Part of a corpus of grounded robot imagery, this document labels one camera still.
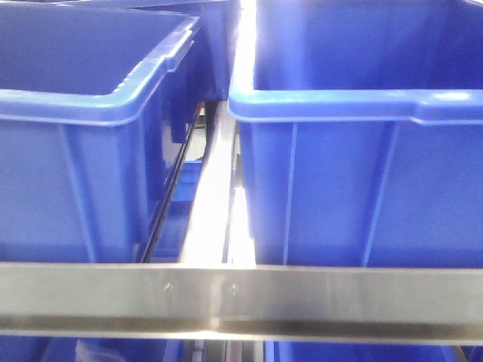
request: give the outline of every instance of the stainless steel bar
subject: stainless steel bar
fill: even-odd
[[[483,345],[483,271],[0,263],[0,333]]]
[[[243,362],[243,341],[228,341],[226,343],[225,362]]]
[[[255,341],[253,362],[264,362],[264,361],[265,361],[265,345],[261,341]]]
[[[190,265],[219,265],[226,242],[236,129],[226,102],[218,104],[212,127],[180,256]]]

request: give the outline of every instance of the plastic bin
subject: plastic bin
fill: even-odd
[[[178,362],[180,340],[0,336],[1,362]]]
[[[457,362],[451,347],[266,342],[265,362]]]
[[[74,0],[68,2],[102,8],[136,8],[150,11],[178,11],[200,17],[198,58],[200,100],[225,100],[232,70],[234,31],[239,15],[239,0]]]
[[[241,21],[257,261],[482,267],[483,4],[272,0]]]
[[[195,118],[198,19],[0,12],[0,259],[134,261]]]

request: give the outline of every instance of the metal rail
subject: metal rail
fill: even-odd
[[[204,190],[221,195],[235,122],[225,112],[216,119],[220,142],[202,179]],[[214,168],[226,176],[223,187],[208,182]],[[483,270],[222,265],[229,190],[224,195],[196,196],[192,218],[209,212],[218,229],[192,220],[184,263],[0,263],[0,333],[483,345]],[[208,262],[201,256],[210,255],[212,238],[217,257]]]

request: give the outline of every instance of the screw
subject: screw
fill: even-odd
[[[236,284],[232,284],[232,286],[229,288],[232,296],[235,295],[235,292],[236,292],[237,289],[238,289],[238,287],[236,286]]]
[[[170,282],[167,282],[167,283],[165,284],[165,286],[163,287],[163,291],[164,291],[165,293],[169,293],[169,292],[171,292],[172,290],[173,290],[173,284],[171,284]]]

